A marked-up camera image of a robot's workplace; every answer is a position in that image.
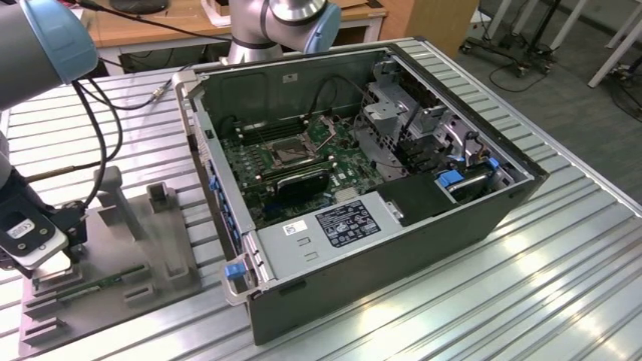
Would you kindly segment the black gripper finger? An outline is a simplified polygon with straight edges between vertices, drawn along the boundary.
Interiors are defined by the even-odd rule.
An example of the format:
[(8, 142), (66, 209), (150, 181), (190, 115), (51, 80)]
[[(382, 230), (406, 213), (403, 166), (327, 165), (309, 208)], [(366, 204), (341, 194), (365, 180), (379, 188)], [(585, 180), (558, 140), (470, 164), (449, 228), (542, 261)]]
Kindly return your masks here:
[(80, 220), (70, 229), (64, 231), (68, 245), (64, 249), (64, 254), (71, 260), (72, 264), (80, 262), (83, 255), (83, 244), (87, 242), (87, 221)]

